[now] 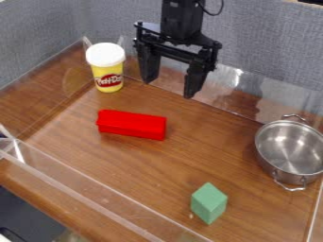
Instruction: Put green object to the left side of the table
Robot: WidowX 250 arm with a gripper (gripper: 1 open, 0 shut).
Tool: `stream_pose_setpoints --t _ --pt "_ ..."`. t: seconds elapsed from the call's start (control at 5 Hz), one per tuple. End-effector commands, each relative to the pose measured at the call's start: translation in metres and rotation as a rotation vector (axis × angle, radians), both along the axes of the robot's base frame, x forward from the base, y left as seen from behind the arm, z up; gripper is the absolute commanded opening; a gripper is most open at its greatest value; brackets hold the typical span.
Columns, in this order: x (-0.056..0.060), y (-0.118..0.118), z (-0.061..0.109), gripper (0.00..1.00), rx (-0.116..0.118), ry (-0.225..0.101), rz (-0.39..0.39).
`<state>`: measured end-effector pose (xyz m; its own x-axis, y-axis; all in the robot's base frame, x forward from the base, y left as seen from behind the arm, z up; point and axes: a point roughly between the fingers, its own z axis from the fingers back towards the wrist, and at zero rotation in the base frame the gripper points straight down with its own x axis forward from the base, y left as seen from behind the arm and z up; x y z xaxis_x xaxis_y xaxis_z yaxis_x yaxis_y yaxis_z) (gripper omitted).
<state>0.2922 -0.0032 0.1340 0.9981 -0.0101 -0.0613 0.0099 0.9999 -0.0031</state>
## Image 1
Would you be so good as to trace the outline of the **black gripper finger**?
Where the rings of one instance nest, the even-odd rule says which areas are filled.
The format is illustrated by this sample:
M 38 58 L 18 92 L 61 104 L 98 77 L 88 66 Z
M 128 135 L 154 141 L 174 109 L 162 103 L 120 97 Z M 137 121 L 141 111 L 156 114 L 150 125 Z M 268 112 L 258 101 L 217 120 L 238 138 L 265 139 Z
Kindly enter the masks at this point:
M 140 76 L 142 81 L 149 84 L 158 77 L 160 54 L 144 43 L 136 44 Z
M 184 94 L 185 98 L 192 98 L 200 91 L 206 75 L 214 70 L 214 64 L 210 61 L 193 60 L 186 69 L 184 77 Z

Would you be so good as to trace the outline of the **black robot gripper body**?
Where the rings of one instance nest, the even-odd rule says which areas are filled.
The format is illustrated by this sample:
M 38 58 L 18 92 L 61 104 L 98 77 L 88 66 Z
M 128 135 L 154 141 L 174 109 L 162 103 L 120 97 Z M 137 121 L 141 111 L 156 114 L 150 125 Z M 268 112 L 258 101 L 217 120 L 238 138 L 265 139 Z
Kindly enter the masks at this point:
M 201 33 L 204 15 L 218 16 L 205 8 L 205 0 L 161 0 L 160 23 L 137 21 L 137 43 L 149 45 L 161 57 L 190 63 L 217 61 L 221 44 Z

